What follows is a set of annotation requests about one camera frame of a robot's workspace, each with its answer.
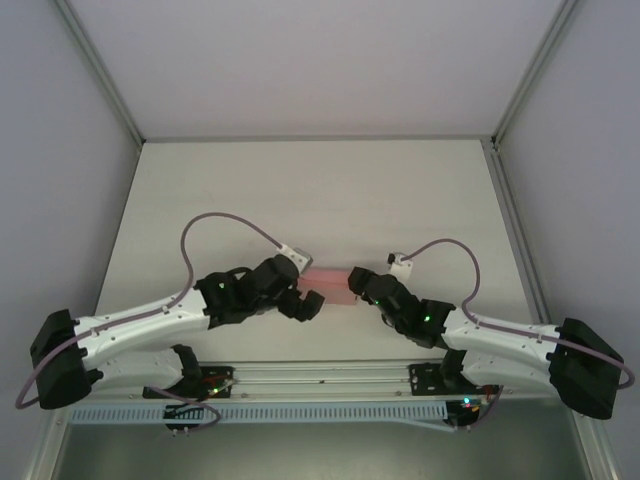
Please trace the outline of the pink paper box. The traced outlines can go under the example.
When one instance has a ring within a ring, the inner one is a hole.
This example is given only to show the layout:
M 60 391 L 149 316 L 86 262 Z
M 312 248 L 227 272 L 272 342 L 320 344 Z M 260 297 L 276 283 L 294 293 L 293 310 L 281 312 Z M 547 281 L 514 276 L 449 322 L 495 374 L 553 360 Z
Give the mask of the pink paper box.
M 309 268 L 298 280 L 303 292 L 315 291 L 322 295 L 329 305 L 354 306 L 356 295 L 349 289 L 348 278 L 351 271 L 342 268 Z

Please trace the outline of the grey metal panel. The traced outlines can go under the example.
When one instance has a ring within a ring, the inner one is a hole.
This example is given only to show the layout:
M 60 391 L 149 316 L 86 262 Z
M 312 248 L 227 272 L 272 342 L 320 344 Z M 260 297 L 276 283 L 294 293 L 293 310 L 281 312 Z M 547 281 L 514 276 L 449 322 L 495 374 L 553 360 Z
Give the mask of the grey metal panel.
M 73 426 L 54 480 L 592 480 L 571 428 L 495 418 L 461 435 L 391 424 Z

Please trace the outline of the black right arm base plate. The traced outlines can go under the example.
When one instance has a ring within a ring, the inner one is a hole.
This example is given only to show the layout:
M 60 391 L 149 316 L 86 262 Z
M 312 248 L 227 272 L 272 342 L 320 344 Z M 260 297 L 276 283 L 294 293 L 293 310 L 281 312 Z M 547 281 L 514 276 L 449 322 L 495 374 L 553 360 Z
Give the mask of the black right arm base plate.
M 451 371 L 440 363 L 414 363 L 408 366 L 408 378 L 413 396 L 482 396 L 494 395 L 498 385 L 476 385 L 461 373 Z

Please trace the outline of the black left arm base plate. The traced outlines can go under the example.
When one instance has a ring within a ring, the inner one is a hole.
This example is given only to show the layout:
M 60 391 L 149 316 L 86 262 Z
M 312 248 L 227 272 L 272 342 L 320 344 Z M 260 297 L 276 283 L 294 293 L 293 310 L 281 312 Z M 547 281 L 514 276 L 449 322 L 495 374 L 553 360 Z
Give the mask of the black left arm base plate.
M 234 368 L 231 366 L 199 366 L 184 369 L 181 379 L 169 387 L 162 387 L 162 390 L 197 401 L 229 398 L 234 380 Z

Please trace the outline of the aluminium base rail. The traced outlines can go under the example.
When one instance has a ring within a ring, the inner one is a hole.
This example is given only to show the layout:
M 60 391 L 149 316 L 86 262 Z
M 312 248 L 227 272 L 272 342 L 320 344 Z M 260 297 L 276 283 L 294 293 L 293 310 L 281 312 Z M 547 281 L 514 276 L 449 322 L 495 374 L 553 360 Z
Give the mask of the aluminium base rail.
M 404 401 L 419 377 L 412 360 L 204 362 L 233 379 L 230 398 L 245 402 Z

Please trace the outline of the aluminium table side rail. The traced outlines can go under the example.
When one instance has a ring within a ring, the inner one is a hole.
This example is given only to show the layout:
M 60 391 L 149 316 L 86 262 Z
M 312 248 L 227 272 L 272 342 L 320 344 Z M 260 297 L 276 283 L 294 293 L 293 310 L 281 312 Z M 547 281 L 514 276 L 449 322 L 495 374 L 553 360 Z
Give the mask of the aluminium table side rail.
M 482 148 L 529 311 L 538 323 L 550 324 L 552 323 L 552 315 L 504 160 L 491 137 L 482 140 Z

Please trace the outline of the aluminium frame post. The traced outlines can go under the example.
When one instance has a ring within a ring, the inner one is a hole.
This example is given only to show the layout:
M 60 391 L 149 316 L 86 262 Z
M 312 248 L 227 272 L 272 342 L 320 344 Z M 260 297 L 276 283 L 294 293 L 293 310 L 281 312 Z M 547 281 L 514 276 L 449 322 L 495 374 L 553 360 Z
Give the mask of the aluminium frame post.
M 542 39 L 536 47 L 516 89 L 500 117 L 491 135 L 495 148 L 502 143 L 518 114 L 526 105 L 537 82 L 541 79 L 556 50 L 560 47 L 574 17 L 585 3 L 585 0 L 561 0 Z
M 66 25 L 66 28 L 69 30 L 79 50 L 80 56 L 86 61 L 120 125 L 136 146 L 137 151 L 141 152 L 146 139 L 137 126 L 130 109 L 126 105 L 112 75 L 108 71 L 101 54 L 90 38 L 71 0 L 51 0 L 51 2 L 59 13 L 61 20 Z

